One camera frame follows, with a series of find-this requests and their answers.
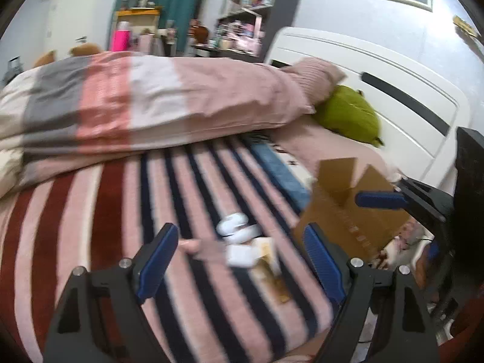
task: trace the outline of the pink bottle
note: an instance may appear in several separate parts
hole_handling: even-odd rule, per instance
[[[112,52],[122,52],[128,50],[131,31],[128,21],[118,23],[118,29],[114,32],[113,42],[111,44]]]

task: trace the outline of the pink striped blanket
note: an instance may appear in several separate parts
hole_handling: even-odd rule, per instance
[[[183,238],[219,240],[219,220],[241,211],[274,238],[291,300],[280,304],[252,270],[178,250],[143,305],[170,360],[266,363],[326,330],[331,306],[290,237],[304,189],[287,169],[276,171],[270,151],[231,136],[99,163],[8,195],[0,202],[3,325],[41,362],[73,267],[132,257],[166,222]]]

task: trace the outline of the white door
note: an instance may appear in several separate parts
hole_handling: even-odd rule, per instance
[[[52,0],[45,51],[57,51],[57,60],[69,57],[69,51],[89,42],[94,30],[97,0]]]

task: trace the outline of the green pillow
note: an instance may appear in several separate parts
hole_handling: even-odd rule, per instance
[[[378,138],[378,116],[362,94],[349,87],[336,86],[331,97],[316,107],[313,116],[324,128],[342,136],[375,147],[382,144]]]

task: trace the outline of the white headboard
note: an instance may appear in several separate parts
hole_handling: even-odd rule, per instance
[[[283,28],[267,64],[320,57],[348,76],[377,111],[384,151],[407,176],[438,186],[456,158],[456,129],[468,127],[464,93],[423,65],[371,42],[306,28]]]

